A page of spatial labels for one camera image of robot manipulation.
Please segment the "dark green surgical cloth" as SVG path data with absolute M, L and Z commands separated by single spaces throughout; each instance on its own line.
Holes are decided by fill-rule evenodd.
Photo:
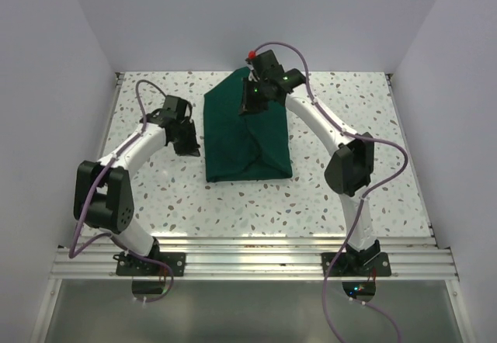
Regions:
M 248 68 L 230 73 L 204 95 L 203 136 L 208 182 L 289 179 L 287 111 L 271 102 L 255 115 L 238 114 Z

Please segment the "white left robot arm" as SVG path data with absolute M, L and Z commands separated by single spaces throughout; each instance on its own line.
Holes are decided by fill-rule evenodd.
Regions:
M 77 220 L 70 257 L 77 256 L 94 240 L 77 248 L 84 226 L 100 231 L 96 238 L 109 237 L 135 255 L 134 266 L 144 275 L 161 267 L 156 239 L 134 216 L 131 180 L 147 160 L 172 145 L 178 156 L 200 155 L 193 106 L 180 97 L 167 95 L 162 107 L 145 113 L 135 131 L 116 149 L 98 161 L 83 161 L 77 169 L 74 217 Z

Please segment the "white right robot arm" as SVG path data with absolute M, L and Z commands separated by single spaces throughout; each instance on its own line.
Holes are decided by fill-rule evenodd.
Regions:
M 302 120 L 323 143 L 331 159 L 324 176 L 328 187 L 342 204 L 346 222 L 346 244 L 335 262 L 332 275 L 363 275 L 381 253 L 374 236 L 369 204 L 362 195 L 374 171 L 374 143 L 370 135 L 359 135 L 330 121 L 333 112 L 316 98 L 305 95 L 308 80 L 297 69 L 285 71 L 272 50 L 252 51 L 246 59 L 251 72 L 243 80 L 242 116 L 262 113 L 277 102 Z

